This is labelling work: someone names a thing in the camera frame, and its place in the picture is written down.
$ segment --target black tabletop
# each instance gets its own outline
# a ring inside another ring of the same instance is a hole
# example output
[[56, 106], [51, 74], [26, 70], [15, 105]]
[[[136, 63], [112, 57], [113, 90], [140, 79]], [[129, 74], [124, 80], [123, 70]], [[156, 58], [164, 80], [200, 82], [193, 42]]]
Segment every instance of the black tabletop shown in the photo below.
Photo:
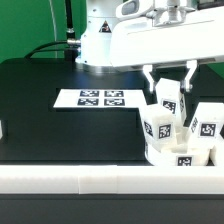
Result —
[[[160, 69], [155, 78], [185, 75], [185, 68]], [[207, 66], [193, 85], [186, 124], [198, 102], [224, 102], [224, 80]], [[155, 102], [141, 72], [96, 75], [63, 59], [7, 60], [0, 65], [0, 163], [148, 164], [137, 109], [56, 110], [60, 89], [141, 89]]]

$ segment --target white container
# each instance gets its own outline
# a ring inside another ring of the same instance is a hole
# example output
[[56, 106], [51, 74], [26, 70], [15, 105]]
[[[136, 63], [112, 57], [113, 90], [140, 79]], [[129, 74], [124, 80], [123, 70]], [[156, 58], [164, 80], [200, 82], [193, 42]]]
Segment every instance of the white container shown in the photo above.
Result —
[[146, 142], [158, 151], [177, 145], [174, 115], [159, 104], [140, 108]]
[[175, 115], [175, 126], [182, 127], [186, 120], [184, 95], [180, 92], [180, 82], [161, 78], [156, 85], [157, 102]]
[[158, 152], [152, 145], [146, 146], [146, 159], [154, 166], [206, 166], [209, 148], [187, 149], [186, 144]]
[[223, 123], [223, 103], [199, 103], [186, 135], [188, 145], [212, 149]]

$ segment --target white cylinder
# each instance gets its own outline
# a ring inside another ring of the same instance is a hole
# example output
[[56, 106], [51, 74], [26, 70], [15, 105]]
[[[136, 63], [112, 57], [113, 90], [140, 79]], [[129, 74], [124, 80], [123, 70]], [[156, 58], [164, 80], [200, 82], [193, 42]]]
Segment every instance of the white cylinder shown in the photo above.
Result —
[[123, 0], [87, 0], [87, 28], [81, 37], [81, 63], [89, 66], [111, 66], [109, 61], [111, 35], [115, 25], [116, 7]]

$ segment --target black cable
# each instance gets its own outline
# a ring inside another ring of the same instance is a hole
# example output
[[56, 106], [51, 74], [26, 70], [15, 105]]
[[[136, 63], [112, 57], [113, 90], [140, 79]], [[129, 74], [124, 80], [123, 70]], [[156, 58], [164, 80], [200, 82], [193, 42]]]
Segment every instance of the black cable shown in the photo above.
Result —
[[41, 50], [43, 48], [51, 47], [51, 46], [55, 46], [55, 45], [59, 45], [59, 44], [67, 44], [67, 41], [66, 40], [61, 40], [61, 41], [54, 41], [54, 42], [50, 42], [50, 43], [47, 43], [47, 44], [43, 44], [43, 45], [35, 48], [33, 51], [31, 51], [27, 55], [25, 55], [25, 58], [30, 58], [29, 55], [32, 54], [32, 52], [34, 52], [34, 51], [39, 51], [39, 50]]
[[59, 41], [54, 41], [54, 42], [50, 42], [47, 44], [43, 44], [43, 45], [40, 45], [39, 47], [35, 48], [33, 51], [41, 50], [43, 48], [55, 46], [55, 45], [59, 45], [59, 44], [67, 44], [67, 40], [59, 40]]
[[67, 39], [75, 39], [75, 31], [72, 19], [71, 0], [65, 0], [66, 18], [67, 18]]
[[46, 49], [46, 50], [34, 50], [25, 56], [26, 59], [30, 59], [34, 54], [41, 52], [53, 52], [53, 51], [76, 51], [77, 48], [63, 48], [63, 49]]

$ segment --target white block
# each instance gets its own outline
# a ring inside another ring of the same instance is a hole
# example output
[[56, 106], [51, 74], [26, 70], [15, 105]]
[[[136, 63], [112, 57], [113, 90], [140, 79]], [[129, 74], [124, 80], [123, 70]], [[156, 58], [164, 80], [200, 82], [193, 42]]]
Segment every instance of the white block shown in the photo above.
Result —
[[2, 138], [3, 134], [2, 134], [2, 123], [1, 123], [1, 120], [0, 120], [0, 139]]
[[117, 193], [117, 166], [81, 166], [79, 193]]
[[120, 167], [118, 194], [223, 194], [216, 167]]
[[161, 78], [156, 85], [157, 102], [175, 115], [175, 126], [184, 124], [186, 120], [186, 106], [184, 95], [180, 92], [180, 82]]
[[224, 166], [224, 138], [221, 135], [218, 136], [211, 150], [210, 158], [215, 166]]
[[0, 166], [1, 194], [78, 194], [79, 167]]
[[146, 142], [159, 151], [177, 144], [174, 115], [159, 104], [140, 108]]
[[212, 149], [223, 123], [223, 103], [199, 103], [186, 135], [189, 147]]

